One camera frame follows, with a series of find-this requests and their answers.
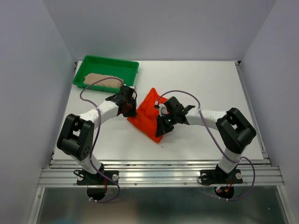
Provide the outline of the orange t shirt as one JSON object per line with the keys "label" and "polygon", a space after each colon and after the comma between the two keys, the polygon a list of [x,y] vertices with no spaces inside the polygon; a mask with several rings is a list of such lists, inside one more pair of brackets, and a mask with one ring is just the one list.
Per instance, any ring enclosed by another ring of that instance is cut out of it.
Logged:
{"label": "orange t shirt", "polygon": [[151,88],[145,99],[138,107],[137,116],[127,118],[129,123],[131,123],[155,143],[159,143],[163,138],[162,136],[156,137],[156,116],[159,115],[159,111],[154,107],[154,105],[159,97],[160,95],[157,93],[156,89]]}

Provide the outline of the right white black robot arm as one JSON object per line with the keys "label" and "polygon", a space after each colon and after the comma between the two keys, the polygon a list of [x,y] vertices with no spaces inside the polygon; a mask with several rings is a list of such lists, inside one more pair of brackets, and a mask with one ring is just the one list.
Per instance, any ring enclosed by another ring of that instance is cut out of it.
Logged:
{"label": "right white black robot arm", "polygon": [[237,108],[223,112],[202,110],[194,105],[183,106],[175,97],[164,103],[155,102],[154,107],[159,111],[156,137],[171,132],[176,124],[203,126],[209,135],[212,129],[219,132],[225,145],[220,150],[222,158],[215,169],[200,172],[200,184],[208,186],[236,179],[243,151],[256,137],[255,128]]}

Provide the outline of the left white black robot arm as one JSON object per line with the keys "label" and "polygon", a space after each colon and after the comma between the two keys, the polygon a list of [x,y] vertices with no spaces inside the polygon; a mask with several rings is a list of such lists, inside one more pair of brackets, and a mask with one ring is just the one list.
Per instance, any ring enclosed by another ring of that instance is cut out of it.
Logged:
{"label": "left white black robot arm", "polygon": [[100,105],[94,105],[94,109],[80,115],[67,115],[57,140],[57,148],[82,167],[81,171],[75,172],[77,177],[94,184],[105,181],[104,165],[93,155],[100,125],[119,115],[135,117],[136,98],[135,87],[123,85],[118,93],[107,97]]}

